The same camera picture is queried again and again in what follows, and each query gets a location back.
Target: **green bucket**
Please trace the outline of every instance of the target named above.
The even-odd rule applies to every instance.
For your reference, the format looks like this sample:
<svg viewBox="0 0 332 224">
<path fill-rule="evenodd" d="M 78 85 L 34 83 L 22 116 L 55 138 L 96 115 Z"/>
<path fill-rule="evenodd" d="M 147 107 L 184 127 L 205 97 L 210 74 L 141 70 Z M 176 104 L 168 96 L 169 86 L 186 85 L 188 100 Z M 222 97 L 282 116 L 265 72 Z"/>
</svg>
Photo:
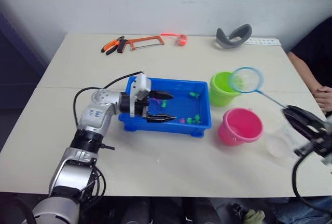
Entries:
<svg viewBox="0 0 332 224">
<path fill-rule="evenodd" d="M 226 106 L 241 93 L 235 91 L 231 84 L 232 72 L 220 72 L 210 80 L 210 102 L 214 106 Z"/>
</svg>

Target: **pliers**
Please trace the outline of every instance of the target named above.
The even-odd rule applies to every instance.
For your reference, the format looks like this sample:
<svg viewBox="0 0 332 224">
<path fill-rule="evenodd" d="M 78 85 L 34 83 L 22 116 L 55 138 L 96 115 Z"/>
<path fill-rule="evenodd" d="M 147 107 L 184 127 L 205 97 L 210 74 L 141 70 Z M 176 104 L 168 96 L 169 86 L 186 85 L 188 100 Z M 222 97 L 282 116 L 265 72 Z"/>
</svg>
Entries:
<svg viewBox="0 0 332 224">
<path fill-rule="evenodd" d="M 112 54 L 119 46 L 120 42 L 125 38 L 125 36 L 120 36 L 117 39 L 114 39 L 113 41 L 109 42 L 102 48 L 102 53 L 106 51 L 106 55 Z"/>
</svg>

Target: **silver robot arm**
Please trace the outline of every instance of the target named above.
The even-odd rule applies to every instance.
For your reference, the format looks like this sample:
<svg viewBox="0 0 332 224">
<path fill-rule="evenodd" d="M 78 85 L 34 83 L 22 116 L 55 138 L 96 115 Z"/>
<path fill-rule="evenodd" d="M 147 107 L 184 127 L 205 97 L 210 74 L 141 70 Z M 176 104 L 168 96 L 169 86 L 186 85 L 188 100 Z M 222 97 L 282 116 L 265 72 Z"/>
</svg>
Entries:
<svg viewBox="0 0 332 224">
<path fill-rule="evenodd" d="M 49 185 L 49 196 L 33 209 L 38 224 L 76 224 L 80 205 L 92 196 L 96 178 L 95 164 L 100 148 L 113 149 L 102 144 L 113 115 L 129 113 L 142 116 L 148 122 L 167 122 L 169 115 L 150 115 L 149 98 L 172 99 L 166 92 L 151 91 L 151 81 L 139 74 L 131 85 L 131 93 L 100 89 L 93 93 L 85 108 L 71 145 L 66 148 Z"/>
</svg>

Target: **cable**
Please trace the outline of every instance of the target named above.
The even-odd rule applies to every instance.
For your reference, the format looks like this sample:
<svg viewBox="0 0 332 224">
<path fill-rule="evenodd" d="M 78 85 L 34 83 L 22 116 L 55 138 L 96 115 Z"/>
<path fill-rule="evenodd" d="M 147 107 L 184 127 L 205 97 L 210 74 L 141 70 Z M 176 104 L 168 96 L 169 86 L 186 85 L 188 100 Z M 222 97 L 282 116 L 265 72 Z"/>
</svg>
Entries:
<svg viewBox="0 0 332 224">
<path fill-rule="evenodd" d="M 17 196 L 4 196 L 3 198 L 5 198 L 5 204 L 17 206 L 19 209 L 22 210 L 27 224 L 37 224 L 32 210 L 22 199 Z"/>
<path fill-rule="evenodd" d="M 105 144 L 100 144 L 100 148 L 102 149 L 109 149 L 109 150 L 115 150 L 115 147 L 113 146 L 109 146 L 109 145 L 105 145 Z"/>
<path fill-rule="evenodd" d="M 87 188 L 91 187 L 92 184 L 94 184 L 95 181 L 97 181 L 99 179 L 100 175 L 99 176 L 96 176 L 96 178 L 91 182 L 89 183 L 88 185 L 86 185 L 84 188 L 82 188 L 79 193 L 81 193 L 82 191 L 86 190 Z"/>
<path fill-rule="evenodd" d="M 89 183 L 87 186 L 85 186 L 83 189 L 85 188 L 89 188 L 91 187 L 91 185 L 96 181 L 97 183 L 97 189 L 96 189 L 96 192 L 95 192 L 95 196 L 89 196 L 87 200 L 85 200 L 84 202 L 81 203 L 81 207 L 82 207 L 82 210 L 85 210 L 87 207 L 89 207 L 90 204 L 93 204 L 93 201 L 95 201 L 98 196 L 99 196 L 99 189 L 100 189 L 100 177 L 101 175 L 98 175 L 98 172 L 97 170 L 95 169 L 95 167 L 92 167 L 92 171 L 93 173 L 96 175 L 95 179 Z"/>
<path fill-rule="evenodd" d="M 297 190 L 297 186 L 296 186 L 296 173 L 297 173 L 297 169 L 298 167 L 300 166 L 301 162 L 303 162 L 304 159 L 306 159 L 306 157 L 308 155 L 310 155 L 311 153 L 313 153 L 314 150 L 313 148 L 310 149 L 307 153 L 305 153 L 302 157 L 300 157 L 300 159 L 296 162 L 296 164 L 294 165 L 293 167 L 293 171 L 292 171 L 292 185 L 293 185 L 293 191 L 294 191 L 294 194 L 295 196 L 297 197 L 297 199 L 299 201 L 301 201 L 304 205 L 314 209 L 314 210 L 317 210 L 317 211 L 320 211 L 320 212 L 324 212 L 326 214 L 329 214 L 329 215 L 332 215 L 332 211 L 329 210 L 329 209 L 325 209 L 325 208 L 320 208 L 320 207 L 316 207 L 316 206 L 313 206 L 311 205 L 309 202 L 307 202 L 302 196 L 300 196 L 298 190 Z"/>
<path fill-rule="evenodd" d="M 78 126 L 78 121 L 77 121 L 77 115 L 76 115 L 76 100 L 77 100 L 77 97 L 83 93 L 84 91 L 87 91 L 87 90 L 90 90 L 90 89 L 101 89 L 101 88 L 97 88 L 97 87 L 88 87 L 88 88 L 83 88 L 81 90 L 79 90 L 75 97 L 74 97 L 74 101 L 73 101 L 73 113 L 74 113 L 74 119 L 75 119 L 75 124 L 76 126 Z"/>
<path fill-rule="evenodd" d="M 108 88 L 109 86 L 113 85 L 114 83 L 116 83 L 116 82 L 118 82 L 118 81 L 120 81 L 120 80 L 123 80 L 123 79 L 125 79 L 125 78 L 130 77 L 130 76 L 134 76 L 134 75 L 142 74 L 142 73 L 143 73 L 142 71 L 139 71 L 139 72 L 135 72 L 135 73 L 132 73 L 132 74 L 124 75 L 124 76 L 122 76 L 122 77 L 120 77 L 120 78 L 117 78 L 116 80 L 110 82 L 110 83 L 107 84 L 106 86 L 104 86 L 104 89 Z"/>
<path fill-rule="evenodd" d="M 90 208 L 92 208 L 93 206 L 95 206 L 97 203 L 99 203 L 101 201 L 101 199 L 103 198 L 105 191 L 106 191 L 106 179 L 105 176 L 103 175 L 103 173 L 96 167 L 94 166 L 94 170 L 96 170 L 99 173 L 98 176 L 98 180 L 97 180 L 97 188 L 99 187 L 99 177 L 101 176 L 103 179 L 103 191 L 101 193 L 101 195 L 96 195 L 93 198 L 91 198 L 90 200 L 88 200 L 86 203 L 83 204 L 82 206 L 82 211 L 86 211 L 89 210 Z"/>
</svg>

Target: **blue plastic tray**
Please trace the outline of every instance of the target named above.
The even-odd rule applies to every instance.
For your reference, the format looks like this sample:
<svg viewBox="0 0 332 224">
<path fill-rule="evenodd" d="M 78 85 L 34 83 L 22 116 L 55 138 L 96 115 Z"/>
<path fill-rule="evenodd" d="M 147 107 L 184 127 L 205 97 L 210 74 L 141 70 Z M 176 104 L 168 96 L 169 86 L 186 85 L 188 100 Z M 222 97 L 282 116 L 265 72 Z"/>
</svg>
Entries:
<svg viewBox="0 0 332 224">
<path fill-rule="evenodd" d="M 126 93 L 130 93 L 130 85 L 136 77 L 128 80 Z M 171 93 L 174 98 L 167 100 L 166 107 L 161 107 L 160 101 L 150 99 L 149 113 L 151 114 L 170 114 L 177 119 L 166 123 L 148 123 L 142 117 L 131 118 L 129 114 L 120 114 L 119 120 L 124 122 L 126 131 L 146 130 L 159 132 L 174 132 L 190 134 L 194 137 L 203 137 L 205 129 L 211 128 L 211 114 L 209 103 L 208 84 L 204 81 L 190 80 L 169 80 L 150 78 L 151 89 L 156 91 L 166 91 Z M 198 99 L 189 95 L 189 92 L 199 93 Z M 180 119 L 185 120 L 190 117 L 195 118 L 199 114 L 201 124 L 180 123 Z"/>
</svg>

